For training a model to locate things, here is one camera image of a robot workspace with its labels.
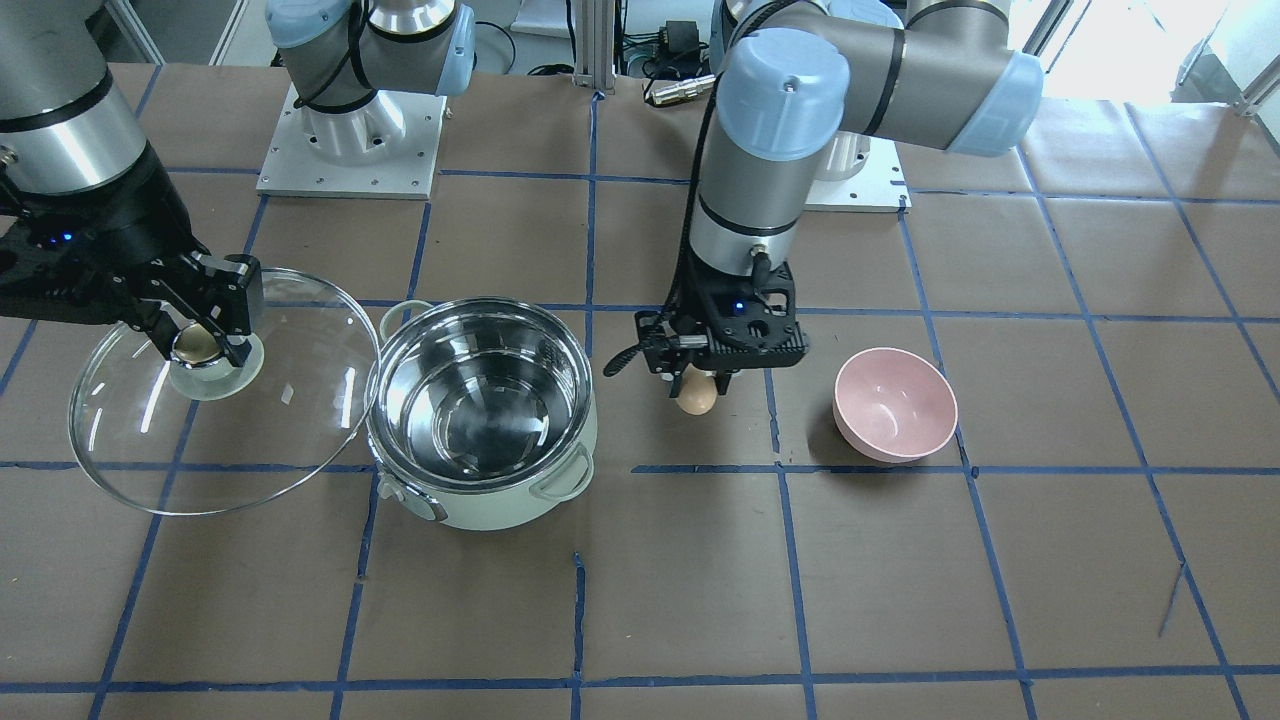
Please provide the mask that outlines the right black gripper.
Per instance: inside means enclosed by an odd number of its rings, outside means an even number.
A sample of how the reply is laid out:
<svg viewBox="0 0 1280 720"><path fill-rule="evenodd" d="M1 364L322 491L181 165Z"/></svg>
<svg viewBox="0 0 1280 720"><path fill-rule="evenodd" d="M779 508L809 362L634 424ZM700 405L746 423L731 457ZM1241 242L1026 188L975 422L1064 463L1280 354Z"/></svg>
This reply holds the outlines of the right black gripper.
<svg viewBox="0 0 1280 720"><path fill-rule="evenodd" d="M3 163L4 316L72 324L124 322L164 361L244 368L264 306L262 265L201 254L189 214L154 150L122 176L65 195L17 187ZM177 332L173 310L189 319Z"/></svg>

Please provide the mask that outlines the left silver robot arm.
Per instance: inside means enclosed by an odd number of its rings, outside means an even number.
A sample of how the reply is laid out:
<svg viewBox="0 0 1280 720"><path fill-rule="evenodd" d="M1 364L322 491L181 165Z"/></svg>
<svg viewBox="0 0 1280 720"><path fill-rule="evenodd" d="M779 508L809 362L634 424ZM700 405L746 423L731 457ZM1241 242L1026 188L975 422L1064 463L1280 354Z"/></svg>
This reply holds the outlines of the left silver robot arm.
<svg viewBox="0 0 1280 720"><path fill-rule="evenodd" d="M671 397L694 372L724 395L740 372L805 357L788 255L837 133L996 158L1025 136L1044 87L1041 59L1009 46L1006 1L910 1L887 26L827 1L719 12L672 284L603 370L643 356Z"/></svg>

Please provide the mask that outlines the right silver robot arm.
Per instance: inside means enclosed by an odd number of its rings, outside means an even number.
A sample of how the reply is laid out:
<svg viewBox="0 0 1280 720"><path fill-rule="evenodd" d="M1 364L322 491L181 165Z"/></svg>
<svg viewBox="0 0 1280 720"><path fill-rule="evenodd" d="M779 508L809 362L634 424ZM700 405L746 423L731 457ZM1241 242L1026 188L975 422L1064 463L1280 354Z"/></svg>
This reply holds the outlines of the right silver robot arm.
<svg viewBox="0 0 1280 720"><path fill-rule="evenodd" d="M246 368L260 261L214 256L78 1L3 4L3 315L122 323L169 360ZM270 1L265 20L305 115L366 119L390 91L462 94L474 10L462 1Z"/></svg>

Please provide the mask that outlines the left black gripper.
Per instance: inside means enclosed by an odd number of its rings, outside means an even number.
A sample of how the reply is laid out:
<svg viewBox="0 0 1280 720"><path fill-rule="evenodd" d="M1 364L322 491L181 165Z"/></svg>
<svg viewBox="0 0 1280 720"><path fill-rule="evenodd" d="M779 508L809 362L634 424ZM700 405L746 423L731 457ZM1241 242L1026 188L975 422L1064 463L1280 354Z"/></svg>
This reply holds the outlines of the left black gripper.
<svg viewBox="0 0 1280 720"><path fill-rule="evenodd" d="M620 374L636 356L668 379L708 372L718 396L735 374L799 364L809 350L799 325L788 263L768 268L769 255L749 259L748 272L719 272L686 252L677 263L675 293L659 311L637 311L636 341L616 354L604 374Z"/></svg>

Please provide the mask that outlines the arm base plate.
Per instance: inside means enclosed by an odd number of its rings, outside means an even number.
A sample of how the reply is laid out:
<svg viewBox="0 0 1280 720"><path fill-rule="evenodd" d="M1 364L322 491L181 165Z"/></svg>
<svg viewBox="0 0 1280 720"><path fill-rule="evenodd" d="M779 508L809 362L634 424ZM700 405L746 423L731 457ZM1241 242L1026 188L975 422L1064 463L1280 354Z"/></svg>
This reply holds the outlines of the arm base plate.
<svg viewBox="0 0 1280 720"><path fill-rule="evenodd" d="M808 211L896 213L911 200L897 145L838 131L819 154L819 167L809 188Z"/></svg>
<svg viewBox="0 0 1280 720"><path fill-rule="evenodd" d="M380 91L344 114L296 106L289 88L256 190L273 197L428 201L447 97Z"/></svg>

